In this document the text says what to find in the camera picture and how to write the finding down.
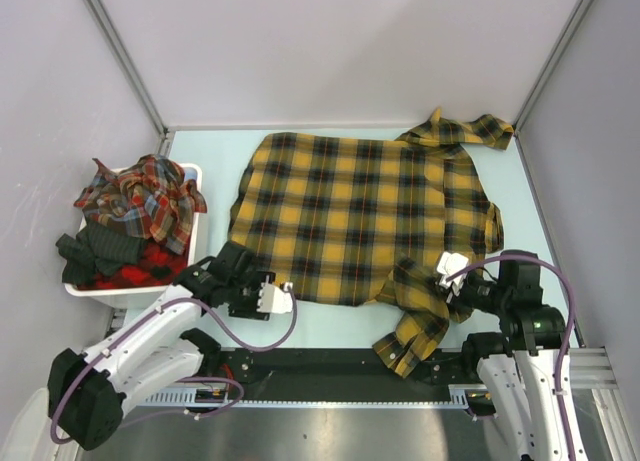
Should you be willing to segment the yellow plaid shirt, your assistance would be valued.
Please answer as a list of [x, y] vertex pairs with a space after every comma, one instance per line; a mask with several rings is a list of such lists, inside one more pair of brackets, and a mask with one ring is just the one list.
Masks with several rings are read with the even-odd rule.
[[242, 174], [228, 237], [300, 300], [397, 307], [400, 321], [373, 348], [407, 377], [471, 315], [439, 291], [441, 255], [478, 261], [504, 246], [500, 210], [467, 149], [503, 150], [513, 134], [490, 114], [461, 122], [440, 112], [393, 140], [269, 134]]

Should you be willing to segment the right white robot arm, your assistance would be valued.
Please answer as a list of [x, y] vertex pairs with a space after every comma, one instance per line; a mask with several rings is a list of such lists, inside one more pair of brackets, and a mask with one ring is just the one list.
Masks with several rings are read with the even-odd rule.
[[584, 460], [587, 457], [570, 380], [570, 337], [575, 309], [566, 314], [543, 301], [542, 270], [553, 273], [566, 294], [566, 276], [534, 253], [510, 250], [494, 257], [496, 278], [459, 253], [441, 255], [438, 285], [449, 304], [495, 316], [496, 332], [474, 333], [462, 348], [461, 369], [491, 396], [494, 422], [514, 460]]

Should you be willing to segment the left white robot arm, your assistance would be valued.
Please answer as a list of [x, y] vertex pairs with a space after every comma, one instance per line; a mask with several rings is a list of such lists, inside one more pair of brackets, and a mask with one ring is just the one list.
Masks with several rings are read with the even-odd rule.
[[266, 317], [297, 313], [289, 282], [257, 268], [254, 254], [227, 242], [187, 266], [129, 325], [52, 361], [47, 380], [49, 437], [85, 450], [104, 444], [148, 397], [176, 382], [219, 382], [220, 345], [197, 326], [217, 307]]

